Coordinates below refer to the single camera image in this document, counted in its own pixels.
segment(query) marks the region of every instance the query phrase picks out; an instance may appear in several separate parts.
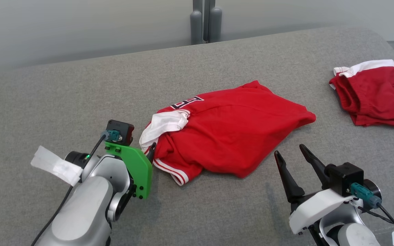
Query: gray sofa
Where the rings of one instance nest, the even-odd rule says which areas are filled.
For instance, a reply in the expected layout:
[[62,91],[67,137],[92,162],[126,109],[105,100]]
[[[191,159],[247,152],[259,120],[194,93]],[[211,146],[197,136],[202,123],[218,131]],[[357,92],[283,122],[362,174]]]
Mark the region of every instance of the gray sofa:
[[[334,67],[372,59],[394,60],[394,51],[370,30],[338,27],[2,73],[0,246],[30,245],[67,190],[66,183],[30,165],[39,145],[61,157],[89,152],[107,120],[115,119],[135,125],[137,147],[158,109],[253,80],[317,116],[277,147],[307,193],[320,183],[299,144],[325,164],[351,162],[364,169],[394,215],[394,128],[354,126],[328,85]],[[112,224],[111,244],[313,245],[309,233],[291,233],[289,213],[272,154],[245,179],[203,172],[183,187],[155,169],[149,199],[130,200]],[[382,245],[391,245],[393,225],[362,218]]]

